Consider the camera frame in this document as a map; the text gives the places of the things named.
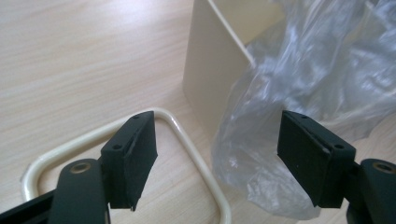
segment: beige bin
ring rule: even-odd
[[[183,89],[210,139],[233,83],[252,62],[245,45],[283,17],[269,1],[195,0]]]

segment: transparent plastic liner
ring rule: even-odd
[[[253,40],[214,145],[214,173],[264,210],[319,215],[276,155],[283,109],[349,142],[396,111],[396,1],[278,0],[286,18]]]

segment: wooden floor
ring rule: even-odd
[[[192,0],[0,1],[0,212],[22,203],[21,177],[39,155],[151,106],[173,112],[210,164],[210,144],[182,91]],[[159,158],[134,213],[113,223],[217,223],[219,209],[181,144],[156,122]],[[360,140],[358,161],[396,162],[396,116]],[[79,158],[97,159],[100,146]],[[56,187],[62,165],[40,180]],[[233,223],[295,223],[222,186]],[[346,223],[325,211],[309,223]]]

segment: light wood surface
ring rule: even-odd
[[[135,111],[173,112],[210,164],[210,144],[182,91],[192,0],[0,1],[0,213],[22,203],[20,179],[39,155]],[[113,223],[217,223],[219,209],[171,130],[156,122],[159,158],[137,210]],[[361,158],[396,162],[396,116],[379,125]],[[102,145],[80,158],[97,159]],[[62,165],[40,180],[56,187]],[[222,186],[233,223],[295,223]],[[321,223],[345,223],[345,212]],[[309,223],[318,223],[318,219]]]

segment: plastic bag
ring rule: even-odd
[[[214,145],[215,175],[264,210],[317,217],[276,155],[283,109],[351,142],[396,111],[396,2],[279,0],[286,18],[252,41]]]

